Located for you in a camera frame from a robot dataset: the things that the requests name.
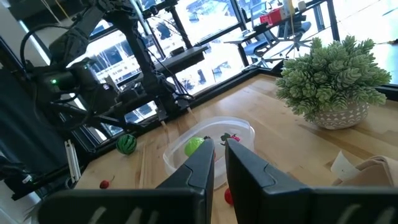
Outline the striped toy watermelon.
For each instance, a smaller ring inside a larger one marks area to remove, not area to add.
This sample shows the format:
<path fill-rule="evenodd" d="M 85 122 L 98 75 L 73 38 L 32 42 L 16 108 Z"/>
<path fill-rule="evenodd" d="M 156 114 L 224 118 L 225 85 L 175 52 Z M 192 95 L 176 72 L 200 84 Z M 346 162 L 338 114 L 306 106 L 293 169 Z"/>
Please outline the striped toy watermelon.
<path fill-rule="evenodd" d="M 136 150 L 137 140 L 131 134 L 125 134 L 118 138 L 116 149 L 124 155 L 130 155 Z"/>

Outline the large window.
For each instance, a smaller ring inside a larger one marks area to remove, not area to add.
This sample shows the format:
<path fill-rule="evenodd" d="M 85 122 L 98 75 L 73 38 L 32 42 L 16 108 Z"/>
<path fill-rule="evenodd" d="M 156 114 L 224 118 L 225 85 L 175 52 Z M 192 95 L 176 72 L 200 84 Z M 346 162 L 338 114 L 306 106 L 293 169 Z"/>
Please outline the large window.
<path fill-rule="evenodd" d="M 377 42 L 374 49 L 381 68 L 391 73 L 398 85 L 398 46 L 388 46 L 389 39 L 398 37 L 398 0 L 333 0 L 340 36 L 354 35 L 359 40 Z M 179 0 L 175 7 L 178 18 L 160 11 L 148 19 L 152 35 L 144 37 L 155 62 L 170 56 L 171 51 L 189 41 L 193 46 L 204 46 L 204 60 L 178 73 L 180 82 L 190 93 L 225 80 L 244 67 L 239 46 L 232 39 L 241 33 L 235 8 L 256 11 L 276 7 L 277 0 Z M 12 8 L 16 19 L 25 29 L 40 24 L 48 28 L 37 31 L 35 39 L 43 49 L 63 32 L 55 28 L 60 22 L 69 26 L 72 17 L 81 10 L 80 0 L 23 0 Z M 95 60 L 99 78 L 111 77 L 122 83 L 138 76 L 139 66 L 125 36 L 100 21 L 95 27 L 86 56 Z"/>

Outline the green toy apple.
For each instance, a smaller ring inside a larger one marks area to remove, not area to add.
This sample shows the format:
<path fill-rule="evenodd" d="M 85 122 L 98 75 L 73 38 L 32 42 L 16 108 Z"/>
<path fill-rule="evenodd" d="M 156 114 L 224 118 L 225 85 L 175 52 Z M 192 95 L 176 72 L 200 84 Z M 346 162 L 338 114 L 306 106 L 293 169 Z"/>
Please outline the green toy apple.
<path fill-rule="evenodd" d="M 205 141 L 205 139 L 201 138 L 201 137 L 195 136 L 195 137 L 190 138 L 184 147 L 185 155 L 187 157 L 190 157 L 204 141 Z"/>

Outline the beige folded cloth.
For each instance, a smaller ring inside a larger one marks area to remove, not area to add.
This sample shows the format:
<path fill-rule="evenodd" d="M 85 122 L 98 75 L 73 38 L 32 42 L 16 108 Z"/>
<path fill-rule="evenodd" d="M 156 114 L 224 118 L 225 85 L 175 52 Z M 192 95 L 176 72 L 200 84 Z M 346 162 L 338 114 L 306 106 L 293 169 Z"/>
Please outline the beige folded cloth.
<path fill-rule="evenodd" d="M 340 151 L 332 163 L 337 179 L 333 185 L 398 188 L 398 161 L 386 156 L 373 156 L 354 166 Z"/>

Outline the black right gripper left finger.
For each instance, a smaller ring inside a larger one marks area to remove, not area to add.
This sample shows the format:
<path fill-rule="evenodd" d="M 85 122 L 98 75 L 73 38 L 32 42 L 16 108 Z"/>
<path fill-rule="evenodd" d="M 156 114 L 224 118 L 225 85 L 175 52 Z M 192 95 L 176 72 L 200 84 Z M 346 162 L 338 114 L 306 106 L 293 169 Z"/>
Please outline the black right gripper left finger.
<path fill-rule="evenodd" d="M 39 224 L 210 224 L 212 139 L 154 189 L 65 190 L 39 207 Z"/>

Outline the dark grey desk top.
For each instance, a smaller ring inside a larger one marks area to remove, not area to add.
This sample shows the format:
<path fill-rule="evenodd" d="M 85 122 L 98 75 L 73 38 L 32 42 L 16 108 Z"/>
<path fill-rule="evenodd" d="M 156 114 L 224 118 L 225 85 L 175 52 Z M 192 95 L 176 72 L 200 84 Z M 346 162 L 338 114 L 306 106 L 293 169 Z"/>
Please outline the dark grey desk top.
<path fill-rule="evenodd" d="M 204 60 L 204 52 L 207 49 L 207 46 L 187 49 L 174 57 L 167 57 L 161 63 L 155 62 L 155 69 L 170 77 L 170 73 L 176 74 Z"/>

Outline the white frame bracket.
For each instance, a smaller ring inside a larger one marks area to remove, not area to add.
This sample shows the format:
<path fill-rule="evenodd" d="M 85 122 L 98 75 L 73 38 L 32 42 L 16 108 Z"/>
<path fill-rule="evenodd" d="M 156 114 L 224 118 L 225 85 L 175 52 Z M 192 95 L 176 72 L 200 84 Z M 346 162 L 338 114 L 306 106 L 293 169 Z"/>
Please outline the white frame bracket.
<path fill-rule="evenodd" d="M 65 150 L 67 153 L 68 167 L 72 183 L 75 184 L 81 177 L 81 170 L 78 162 L 78 157 L 74 144 L 70 139 L 64 142 Z"/>

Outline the clear plastic tupperware container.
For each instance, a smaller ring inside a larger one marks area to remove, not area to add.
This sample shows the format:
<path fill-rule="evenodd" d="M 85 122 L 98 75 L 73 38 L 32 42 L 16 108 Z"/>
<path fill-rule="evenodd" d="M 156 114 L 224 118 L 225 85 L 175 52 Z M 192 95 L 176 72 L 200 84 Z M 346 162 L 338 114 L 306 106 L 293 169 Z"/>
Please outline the clear plastic tupperware container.
<path fill-rule="evenodd" d="M 173 174 L 189 158 L 184 153 L 184 147 L 190 138 L 209 137 L 215 145 L 214 188 L 221 187 L 227 181 L 225 146 L 221 145 L 220 139 L 224 133 L 237 135 L 244 147 L 254 150 L 255 131 L 248 121 L 230 116 L 215 116 L 197 123 L 171 143 L 163 155 L 166 173 Z"/>

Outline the dark red toy cherry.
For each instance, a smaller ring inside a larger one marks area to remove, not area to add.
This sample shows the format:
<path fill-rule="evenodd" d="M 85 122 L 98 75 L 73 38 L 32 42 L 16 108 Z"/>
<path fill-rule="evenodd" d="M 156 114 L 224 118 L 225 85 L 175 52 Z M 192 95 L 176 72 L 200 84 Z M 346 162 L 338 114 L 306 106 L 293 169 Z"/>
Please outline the dark red toy cherry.
<path fill-rule="evenodd" d="M 115 176 L 113 176 L 110 180 L 102 180 L 99 184 L 100 189 L 107 189 L 111 185 L 112 181 L 114 180 Z"/>

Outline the red box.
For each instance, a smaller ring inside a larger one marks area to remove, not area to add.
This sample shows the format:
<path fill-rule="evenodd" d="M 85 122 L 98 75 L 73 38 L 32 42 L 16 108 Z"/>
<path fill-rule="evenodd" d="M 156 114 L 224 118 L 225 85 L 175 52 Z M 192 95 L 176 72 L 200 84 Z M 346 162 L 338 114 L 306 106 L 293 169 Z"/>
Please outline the red box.
<path fill-rule="evenodd" d="M 285 9 L 280 7 L 276 9 L 272 9 L 268 13 L 260 16 L 260 22 L 262 24 L 267 24 L 269 26 L 273 26 L 278 22 L 284 20 L 286 18 Z"/>

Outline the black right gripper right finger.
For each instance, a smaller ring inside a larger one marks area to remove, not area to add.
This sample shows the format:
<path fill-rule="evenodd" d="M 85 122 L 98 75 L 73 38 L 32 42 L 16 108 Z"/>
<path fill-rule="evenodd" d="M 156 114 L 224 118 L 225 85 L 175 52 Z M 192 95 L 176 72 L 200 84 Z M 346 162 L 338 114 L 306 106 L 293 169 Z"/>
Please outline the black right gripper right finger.
<path fill-rule="evenodd" d="M 225 158 L 238 224 L 398 224 L 398 189 L 311 187 L 235 139 Z"/>

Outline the blue office chair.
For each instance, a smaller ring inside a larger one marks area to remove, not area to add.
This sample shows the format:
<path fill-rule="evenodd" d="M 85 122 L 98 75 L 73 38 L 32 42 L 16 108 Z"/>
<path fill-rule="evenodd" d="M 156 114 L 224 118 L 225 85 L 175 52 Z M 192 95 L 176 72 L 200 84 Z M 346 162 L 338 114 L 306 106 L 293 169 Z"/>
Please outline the blue office chair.
<path fill-rule="evenodd" d="M 258 66 L 269 68 L 267 63 L 273 63 L 277 59 L 264 58 L 264 55 L 279 44 L 280 40 L 270 30 L 259 34 L 255 39 L 256 41 L 254 43 L 245 46 L 244 52 L 247 56 L 258 59 Z"/>

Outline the potted green succulent plant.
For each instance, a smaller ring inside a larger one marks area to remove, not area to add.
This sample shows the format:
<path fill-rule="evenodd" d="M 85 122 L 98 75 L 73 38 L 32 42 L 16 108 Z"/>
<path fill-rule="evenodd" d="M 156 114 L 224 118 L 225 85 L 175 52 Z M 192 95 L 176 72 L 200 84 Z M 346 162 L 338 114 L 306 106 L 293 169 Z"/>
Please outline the potted green succulent plant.
<path fill-rule="evenodd" d="M 309 53 L 284 61 L 275 94 L 293 114 L 321 128 L 356 126 L 371 105 L 386 102 L 377 88 L 392 78 L 376 63 L 374 46 L 372 39 L 358 41 L 353 35 L 328 45 L 315 37 Z"/>

